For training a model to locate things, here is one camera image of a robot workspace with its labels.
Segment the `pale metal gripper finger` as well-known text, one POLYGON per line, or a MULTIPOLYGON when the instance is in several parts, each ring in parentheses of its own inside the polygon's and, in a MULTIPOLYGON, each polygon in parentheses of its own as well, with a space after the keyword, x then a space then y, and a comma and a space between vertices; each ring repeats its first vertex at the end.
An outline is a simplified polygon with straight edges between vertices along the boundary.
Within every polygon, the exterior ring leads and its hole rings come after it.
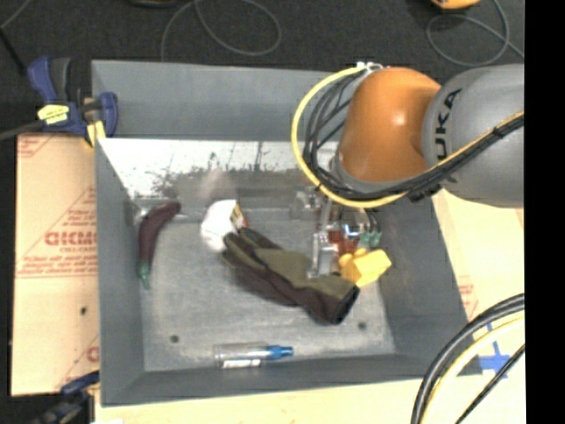
POLYGON ((333 272, 335 245, 330 241, 327 231, 317 231, 313 234, 312 255, 311 276, 326 276, 333 272))

